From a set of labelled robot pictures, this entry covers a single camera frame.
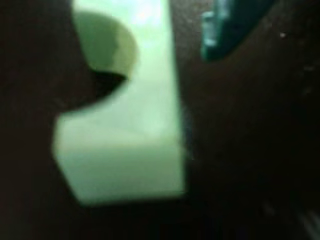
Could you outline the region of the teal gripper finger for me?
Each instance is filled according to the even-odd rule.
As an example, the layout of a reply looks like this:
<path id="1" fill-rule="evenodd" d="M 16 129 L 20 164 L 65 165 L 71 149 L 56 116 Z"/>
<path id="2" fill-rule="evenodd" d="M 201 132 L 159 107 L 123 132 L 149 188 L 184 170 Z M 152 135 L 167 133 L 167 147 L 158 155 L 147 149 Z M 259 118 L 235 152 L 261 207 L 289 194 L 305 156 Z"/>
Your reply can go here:
<path id="1" fill-rule="evenodd" d="M 217 61 L 234 51 L 267 14 L 273 0 L 213 0 L 201 14 L 201 56 Z"/>

